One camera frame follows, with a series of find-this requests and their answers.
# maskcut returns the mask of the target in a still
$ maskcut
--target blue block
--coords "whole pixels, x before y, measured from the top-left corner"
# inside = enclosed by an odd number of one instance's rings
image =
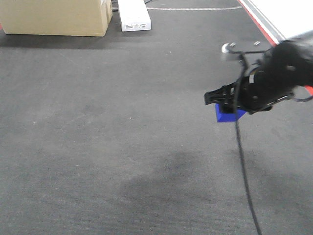
[[[216,112],[217,122],[236,121],[236,115],[235,114],[222,113],[220,111],[219,104],[215,104],[215,112]],[[245,113],[246,113],[246,111],[238,109],[238,119],[241,118]]]

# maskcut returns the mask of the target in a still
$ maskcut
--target cable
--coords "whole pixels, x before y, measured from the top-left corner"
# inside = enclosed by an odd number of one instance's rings
[[[305,98],[305,99],[293,98],[293,100],[294,100],[295,102],[300,102],[300,103],[308,102],[308,101],[310,101],[310,100],[312,100],[312,99],[313,99],[313,95],[311,95],[311,96],[309,96],[308,98]]]
[[[241,53],[240,58],[242,60],[245,60],[244,55]],[[243,69],[240,77],[236,81],[236,87],[235,87],[235,92],[234,92],[234,112],[235,112],[235,128],[236,128],[236,135],[237,135],[237,143],[238,143],[238,149],[239,149],[239,155],[240,155],[240,163],[241,163],[241,169],[242,169],[242,174],[243,174],[243,179],[244,179],[244,184],[245,184],[245,189],[246,189],[246,197],[248,200],[249,208],[253,217],[253,222],[256,228],[256,231],[258,232],[258,235],[262,235],[261,228],[258,222],[258,219],[256,217],[255,211],[254,211],[254,206],[251,198],[251,193],[249,189],[249,184],[248,184],[248,177],[247,177],[247,172],[246,172],[246,163],[245,163],[245,156],[244,156],[244,151],[242,147],[242,142],[241,142],[241,135],[240,135],[240,128],[239,128],[239,122],[238,122],[238,110],[237,110],[237,102],[238,102],[238,96],[239,96],[239,89],[240,89],[240,84],[242,78],[245,76],[245,69]]]
[[[147,7],[148,10],[159,10],[159,11],[225,11],[225,10],[236,10],[241,9],[242,6],[234,7],[220,7],[220,8],[171,8],[171,7]]]

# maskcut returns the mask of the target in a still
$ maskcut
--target floor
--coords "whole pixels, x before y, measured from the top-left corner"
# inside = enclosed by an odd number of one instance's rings
[[[269,44],[242,8],[149,14],[122,33],[115,13],[104,38],[0,33],[0,234],[256,234],[234,124],[203,95],[239,75],[224,43]],[[264,235],[313,234],[312,109],[241,118]]]

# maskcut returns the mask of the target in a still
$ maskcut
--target black robotic arm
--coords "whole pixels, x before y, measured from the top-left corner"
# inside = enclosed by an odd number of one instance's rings
[[[226,45],[226,50],[239,55],[243,66],[241,77],[204,95],[206,105],[218,103],[224,113],[234,113],[235,89],[239,89],[237,108],[253,114],[294,98],[292,91],[296,86],[313,86],[313,47],[303,40],[286,40],[263,52],[263,59],[258,60],[258,66],[248,76],[245,55],[260,51],[233,51],[230,45]]]

